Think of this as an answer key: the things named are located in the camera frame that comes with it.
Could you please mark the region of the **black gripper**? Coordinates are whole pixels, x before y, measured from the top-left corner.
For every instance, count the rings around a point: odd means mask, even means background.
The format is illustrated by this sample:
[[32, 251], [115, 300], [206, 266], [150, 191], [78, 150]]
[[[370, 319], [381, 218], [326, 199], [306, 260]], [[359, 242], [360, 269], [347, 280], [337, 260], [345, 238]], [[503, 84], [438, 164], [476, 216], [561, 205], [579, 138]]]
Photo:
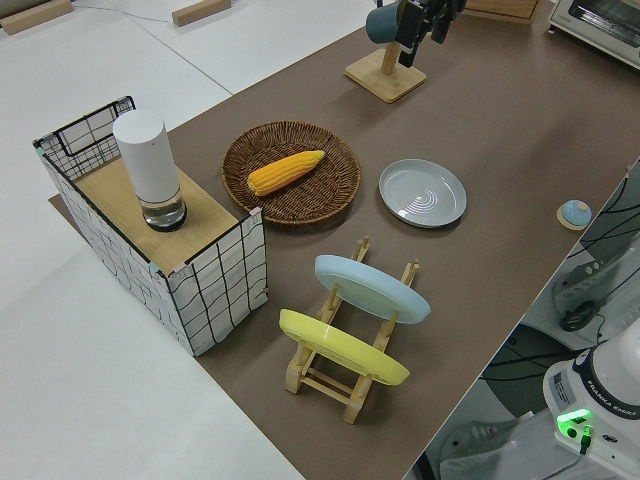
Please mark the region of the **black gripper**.
[[417, 49], [427, 33], [429, 15], [438, 15], [432, 22], [431, 40], [443, 43], [453, 21], [452, 15], [464, 11], [466, 0], [419, 0], [402, 3], [399, 7], [398, 43], [401, 53], [398, 63], [404, 67], [413, 65]]

